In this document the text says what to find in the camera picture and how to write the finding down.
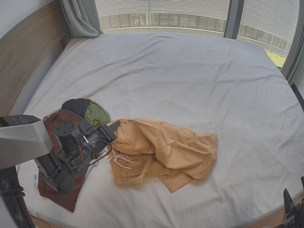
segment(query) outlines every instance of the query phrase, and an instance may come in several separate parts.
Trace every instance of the black pole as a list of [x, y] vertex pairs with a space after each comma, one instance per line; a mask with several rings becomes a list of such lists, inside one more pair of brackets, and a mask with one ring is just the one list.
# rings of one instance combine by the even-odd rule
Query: black pole
[[17, 228], [35, 228], [25, 205], [16, 167], [0, 170], [0, 196]]

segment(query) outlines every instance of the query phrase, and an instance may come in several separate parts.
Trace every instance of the bed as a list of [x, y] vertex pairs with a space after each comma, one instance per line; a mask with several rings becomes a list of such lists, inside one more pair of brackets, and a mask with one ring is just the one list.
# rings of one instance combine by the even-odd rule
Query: bed
[[49, 116], [71, 98], [112, 119], [147, 118], [218, 134], [209, 178], [174, 193], [151, 177], [116, 186], [109, 163], [89, 173], [71, 213], [19, 166], [29, 212], [60, 227], [244, 227], [303, 192], [304, 113], [278, 68], [255, 44], [186, 33], [121, 33], [70, 40], [24, 114]]

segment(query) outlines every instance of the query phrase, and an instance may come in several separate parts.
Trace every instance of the white wall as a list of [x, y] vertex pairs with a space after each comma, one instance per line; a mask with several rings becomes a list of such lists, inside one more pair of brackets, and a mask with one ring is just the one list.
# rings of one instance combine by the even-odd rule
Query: white wall
[[304, 64], [301, 65], [297, 77], [294, 80], [294, 83], [297, 86], [302, 97], [304, 98]]
[[[0, 0], [0, 38], [27, 16], [52, 0]], [[1, 227], [16, 228], [2, 200], [0, 201]]]

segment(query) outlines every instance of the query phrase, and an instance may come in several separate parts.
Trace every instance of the wooden headboard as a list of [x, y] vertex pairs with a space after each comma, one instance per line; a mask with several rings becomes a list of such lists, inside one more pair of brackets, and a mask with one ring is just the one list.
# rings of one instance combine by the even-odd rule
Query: wooden headboard
[[0, 116], [9, 115], [32, 73], [68, 32], [59, 0], [55, 0], [0, 39]]

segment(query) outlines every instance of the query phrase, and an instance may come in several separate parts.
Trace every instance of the curtain fold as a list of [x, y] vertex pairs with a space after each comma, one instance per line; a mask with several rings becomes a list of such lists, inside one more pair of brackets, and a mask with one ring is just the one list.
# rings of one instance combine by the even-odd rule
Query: curtain fold
[[95, 0], [59, 0], [72, 37], [100, 36]]
[[298, 11], [298, 21], [294, 38], [281, 70], [281, 73], [286, 78], [289, 85], [293, 84], [296, 74], [304, 60], [304, 0], [299, 0]]

